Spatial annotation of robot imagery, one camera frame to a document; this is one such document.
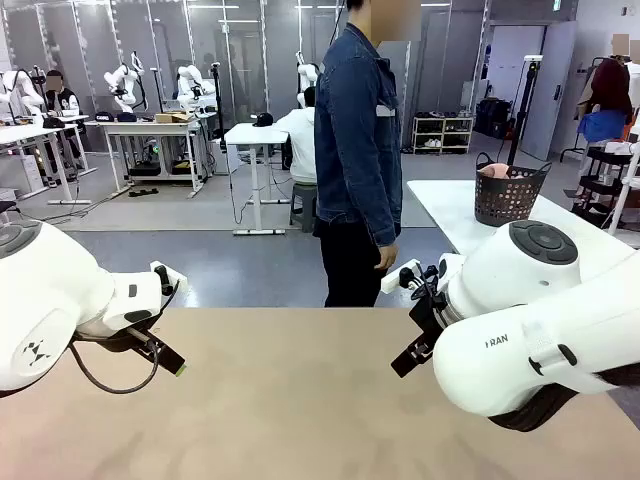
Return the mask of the person's right hand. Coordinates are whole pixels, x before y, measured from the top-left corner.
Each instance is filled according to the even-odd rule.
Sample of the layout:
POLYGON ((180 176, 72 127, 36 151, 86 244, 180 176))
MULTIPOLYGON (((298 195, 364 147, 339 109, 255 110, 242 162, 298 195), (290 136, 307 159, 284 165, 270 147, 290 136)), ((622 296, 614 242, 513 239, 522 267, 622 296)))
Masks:
POLYGON ((398 247, 395 243, 386 245, 386 246, 378 246, 379 252, 379 262, 376 264, 376 270, 389 270, 394 263, 396 262, 396 258, 398 255, 398 247))

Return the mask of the tall black tripod stand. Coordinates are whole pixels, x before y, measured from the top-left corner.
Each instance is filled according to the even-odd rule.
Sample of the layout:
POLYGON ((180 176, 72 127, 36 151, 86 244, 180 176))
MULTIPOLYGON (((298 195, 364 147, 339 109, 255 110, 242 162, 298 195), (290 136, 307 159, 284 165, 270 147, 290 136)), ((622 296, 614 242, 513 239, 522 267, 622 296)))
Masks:
POLYGON ((509 155, 507 158, 507 164, 512 166, 515 161, 515 157, 518 150, 518 144, 522 135, 524 123, 526 120, 527 112, 529 109, 529 103, 531 100, 532 91, 535 86, 535 82, 538 76, 538 72, 542 63, 542 55, 526 55, 524 57, 523 66, 526 70, 526 83, 524 86, 520 108, 516 116, 515 129, 511 141, 509 155))

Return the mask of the pink terry towel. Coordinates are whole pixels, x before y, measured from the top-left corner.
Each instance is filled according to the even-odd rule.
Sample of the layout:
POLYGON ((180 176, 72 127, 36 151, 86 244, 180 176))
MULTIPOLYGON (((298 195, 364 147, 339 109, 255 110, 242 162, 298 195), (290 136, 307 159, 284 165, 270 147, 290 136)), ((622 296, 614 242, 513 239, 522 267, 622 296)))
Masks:
POLYGON ((487 163, 477 170, 476 178, 479 180, 520 180, 531 178, 536 174, 536 170, 516 168, 514 165, 487 163))

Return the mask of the seated person black varsity jacket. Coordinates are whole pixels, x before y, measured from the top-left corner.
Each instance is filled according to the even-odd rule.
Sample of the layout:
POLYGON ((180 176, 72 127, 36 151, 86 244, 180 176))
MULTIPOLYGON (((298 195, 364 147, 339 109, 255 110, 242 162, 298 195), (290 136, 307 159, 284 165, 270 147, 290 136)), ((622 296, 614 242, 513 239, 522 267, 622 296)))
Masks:
MULTIPOLYGON (((46 107, 51 116, 79 116, 81 109, 75 93, 65 86, 64 76, 58 70, 49 70, 46 74, 45 95, 46 107)), ((71 150, 76 167, 83 169, 81 162, 81 152, 78 147, 80 140, 76 139, 75 133, 71 130, 64 132, 69 148, 71 150)))

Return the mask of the black luggage bags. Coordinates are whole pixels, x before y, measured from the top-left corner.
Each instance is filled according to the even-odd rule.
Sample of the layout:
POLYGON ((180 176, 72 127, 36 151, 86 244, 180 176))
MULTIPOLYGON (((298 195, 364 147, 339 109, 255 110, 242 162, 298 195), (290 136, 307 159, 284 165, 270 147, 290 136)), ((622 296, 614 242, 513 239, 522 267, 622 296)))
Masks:
POLYGON ((480 134, 504 139, 510 123, 512 103, 498 98, 485 98, 476 106, 474 130, 480 134))

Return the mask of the wide white robot desk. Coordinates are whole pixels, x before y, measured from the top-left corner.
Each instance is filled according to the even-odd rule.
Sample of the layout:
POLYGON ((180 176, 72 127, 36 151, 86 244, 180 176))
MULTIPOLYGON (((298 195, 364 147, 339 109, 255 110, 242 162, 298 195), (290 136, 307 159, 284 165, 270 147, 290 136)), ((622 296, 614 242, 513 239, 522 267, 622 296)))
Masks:
POLYGON ((136 181, 189 182, 191 190, 187 198, 192 199, 200 193, 209 177, 206 139, 197 119, 181 123, 93 120, 87 122, 86 126, 99 127, 103 133, 118 194, 133 187, 136 181), (133 175, 131 169, 135 168, 136 160, 143 160, 144 141, 149 139, 156 141, 159 174, 133 175), (169 152, 168 139, 173 139, 178 146, 185 147, 185 159, 189 164, 187 173, 174 173, 174 161, 177 157, 169 152))

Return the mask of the wooden shoe rack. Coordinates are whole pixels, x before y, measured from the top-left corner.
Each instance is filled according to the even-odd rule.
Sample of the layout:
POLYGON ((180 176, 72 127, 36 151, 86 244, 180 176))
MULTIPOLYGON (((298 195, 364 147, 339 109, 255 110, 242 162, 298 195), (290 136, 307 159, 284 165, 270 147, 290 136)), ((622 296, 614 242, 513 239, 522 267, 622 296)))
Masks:
POLYGON ((470 116, 416 116, 412 126, 412 153, 467 153, 473 126, 474 118, 470 116))

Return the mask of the narrow white standing desk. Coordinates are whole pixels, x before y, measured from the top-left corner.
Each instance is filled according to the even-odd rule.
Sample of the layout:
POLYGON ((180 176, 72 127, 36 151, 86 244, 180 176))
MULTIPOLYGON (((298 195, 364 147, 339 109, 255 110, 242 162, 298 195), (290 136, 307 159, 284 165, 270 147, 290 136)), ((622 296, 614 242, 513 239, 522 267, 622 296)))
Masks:
POLYGON ((284 229, 264 228, 262 225, 261 207, 265 205, 285 205, 289 200, 261 199, 257 148, 263 150, 263 165, 267 171, 267 193, 272 190, 272 168, 269 156, 269 147, 281 145, 286 142, 288 135, 285 132, 275 129, 273 126, 257 127, 251 123, 239 123, 231 128, 224 136, 227 146, 247 146, 250 152, 250 167, 252 190, 249 204, 253 207, 254 227, 250 229, 236 229, 233 235, 240 236, 282 236, 286 234, 284 229))

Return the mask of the blue hanging garment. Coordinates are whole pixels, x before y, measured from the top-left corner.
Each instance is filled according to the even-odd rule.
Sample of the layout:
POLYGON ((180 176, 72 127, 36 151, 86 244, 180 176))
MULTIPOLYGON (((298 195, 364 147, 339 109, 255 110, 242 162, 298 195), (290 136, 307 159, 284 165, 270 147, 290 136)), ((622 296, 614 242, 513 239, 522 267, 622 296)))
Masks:
POLYGON ((626 115, 618 110, 602 110, 586 114, 580 120, 577 133, 588 143, 618 139, 626 126, 626 115))

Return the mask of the person in denim jacket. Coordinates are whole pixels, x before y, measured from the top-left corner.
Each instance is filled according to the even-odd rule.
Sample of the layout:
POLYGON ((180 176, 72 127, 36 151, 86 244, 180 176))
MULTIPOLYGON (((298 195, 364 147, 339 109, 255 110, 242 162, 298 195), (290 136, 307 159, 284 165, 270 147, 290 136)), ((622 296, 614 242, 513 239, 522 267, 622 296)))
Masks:
POLYGON ((421 0, 345 0, 345 10, 316 84, 314 234, 327 276, 325 307, 371 308, 388 272, 375 269, 373 177, 401 164, 396 77, 378 48, 420 34, 421 0))

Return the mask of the black perforated laundry basket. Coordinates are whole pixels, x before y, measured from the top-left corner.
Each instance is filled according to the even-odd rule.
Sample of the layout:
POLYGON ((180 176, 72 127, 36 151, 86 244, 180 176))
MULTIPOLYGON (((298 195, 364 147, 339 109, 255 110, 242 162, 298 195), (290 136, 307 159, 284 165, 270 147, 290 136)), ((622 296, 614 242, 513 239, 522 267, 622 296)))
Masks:
MULTIPOLYGON (((476 157, 476 172, 487 163, 494 162, 488 154, 481 152, 476 157)), ((551 163, 544 163, 531 178, 520 180, 479 180, 475 178, 475 219, 487 226, 500 227, 509 222, 527 220, 544 184, 551 163)))

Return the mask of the grey door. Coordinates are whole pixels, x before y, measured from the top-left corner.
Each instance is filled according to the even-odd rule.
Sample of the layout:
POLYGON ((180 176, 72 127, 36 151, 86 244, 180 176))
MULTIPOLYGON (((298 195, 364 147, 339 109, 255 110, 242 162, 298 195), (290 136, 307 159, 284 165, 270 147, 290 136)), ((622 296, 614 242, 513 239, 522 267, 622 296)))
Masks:
POLYGON ((547 27, 542 60, 520 150, 546 161, 553 139, 565 85, 571 66, 577 23, 552 24, 547 27))

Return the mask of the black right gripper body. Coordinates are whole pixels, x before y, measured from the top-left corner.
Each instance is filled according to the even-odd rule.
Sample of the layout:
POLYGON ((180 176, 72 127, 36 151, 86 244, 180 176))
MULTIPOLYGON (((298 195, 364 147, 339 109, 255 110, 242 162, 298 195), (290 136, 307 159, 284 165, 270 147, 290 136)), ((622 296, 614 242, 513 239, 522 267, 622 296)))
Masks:
POLYGON ((416 346, 434 346, 447 324, 443 312, 448 306, 445 295, 424 294, 416 299, 409 312, 409 317, 420 328, 422 333, 412 341, 416 346))

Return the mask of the maroon hanging garment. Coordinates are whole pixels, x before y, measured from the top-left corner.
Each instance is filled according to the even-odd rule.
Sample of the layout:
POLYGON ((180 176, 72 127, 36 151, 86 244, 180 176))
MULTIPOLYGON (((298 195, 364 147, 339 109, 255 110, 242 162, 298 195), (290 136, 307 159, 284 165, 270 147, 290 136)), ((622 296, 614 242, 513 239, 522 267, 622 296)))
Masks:
POLYGON ((599 109, 614 110, 624 115, 624 123, 632 119, 633 108, 629 97, 630 75, 627 66, 615 58, 604 59, 594 72, 591 80, 591 98, 587 102, 587 112, 596 105, 599 109))

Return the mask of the seated person white hoodie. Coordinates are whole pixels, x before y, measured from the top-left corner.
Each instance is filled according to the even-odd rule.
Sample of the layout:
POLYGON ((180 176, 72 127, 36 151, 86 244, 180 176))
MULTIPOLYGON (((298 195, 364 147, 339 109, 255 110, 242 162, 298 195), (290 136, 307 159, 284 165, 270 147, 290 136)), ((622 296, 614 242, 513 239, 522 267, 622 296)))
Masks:
POLYGON ((296 183, 315 185, 317 183, 315 164, 315 88, 304 91, 305 107, 294 109, 276 121, 273 127, 289 135, 293 160, 290 173, 296 183))

